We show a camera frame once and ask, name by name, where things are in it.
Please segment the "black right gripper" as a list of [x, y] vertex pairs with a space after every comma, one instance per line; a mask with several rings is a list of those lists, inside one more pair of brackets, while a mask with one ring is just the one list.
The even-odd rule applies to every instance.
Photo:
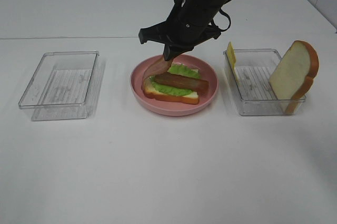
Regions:
[[175, 4], [166, 21], [140, 29], [140, 42], [164, 44], [164, 61], [170, 61], [221, 35], [219, 28], [210, 24], [220, 7], [221, 0], [185, 0], [184, 4]]

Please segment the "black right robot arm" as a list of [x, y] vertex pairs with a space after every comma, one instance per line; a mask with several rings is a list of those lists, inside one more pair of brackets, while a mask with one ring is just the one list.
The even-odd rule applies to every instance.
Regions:
[[142, 44], [153, 41], [164, 44], [163, 56], [169, 61], [191, 51], [195, 46], [217, 39], [223, 30], [213, 18], [231, 0], [173, 0], [174, 6], [166, 21], [142, 28], [138, 37]]

